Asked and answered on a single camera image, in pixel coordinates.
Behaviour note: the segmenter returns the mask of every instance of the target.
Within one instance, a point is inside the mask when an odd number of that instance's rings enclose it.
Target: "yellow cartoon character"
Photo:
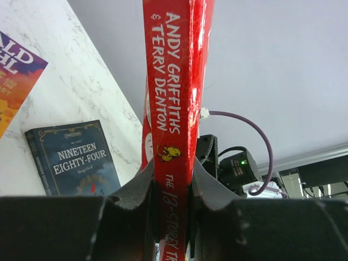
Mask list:
[[[168,148],[163,147],[162,151],[159,152],[159,145],[157,145],[157,153],[161,162],[171,161],[173,158],[179,159],[179,156],[181,155],[180,149],[175,148],[174,146]]]

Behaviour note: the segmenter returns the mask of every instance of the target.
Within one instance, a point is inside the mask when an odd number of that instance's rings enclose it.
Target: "red book spine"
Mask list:
[[[213,4],[213,0],[143,0],[161,260],[185,260],[187,192]]]

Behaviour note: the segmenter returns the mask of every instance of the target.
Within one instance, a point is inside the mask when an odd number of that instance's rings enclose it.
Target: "white marble surface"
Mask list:
[[[0,21],[2,32],[48,61],[0,140],[0,195],[45,194],[23,132],[96,119],[121,184],[129,181],[140,166],[141,124],[68,2],[1,0]]]

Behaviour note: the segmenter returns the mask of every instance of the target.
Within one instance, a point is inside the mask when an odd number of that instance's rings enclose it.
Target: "wall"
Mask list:
[[[0,30],[48,66],[0,140],[0,195],[43,195],[23,132],[101,120],[121,184],[140,166],[141,124],[65,0],[1,0]]]
[[[142,2],[69,3],[141,119]],[[348,1],[215,1],[203,106],[257,123],[272,143],[276,167],[328,147],[348,148],[347,10]],[[257,164],[268,161],[262,139],[242,122],[207,119],[201,134],[215,134],[220,151],[243,145]]]

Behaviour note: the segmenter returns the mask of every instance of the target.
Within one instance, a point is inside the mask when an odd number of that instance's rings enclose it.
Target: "cable connector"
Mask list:
[[[210,117],[210,113],[209,113],[209,110],[208,108],[201,108],[201,116],[200,116],[200,119],[206,119]]]

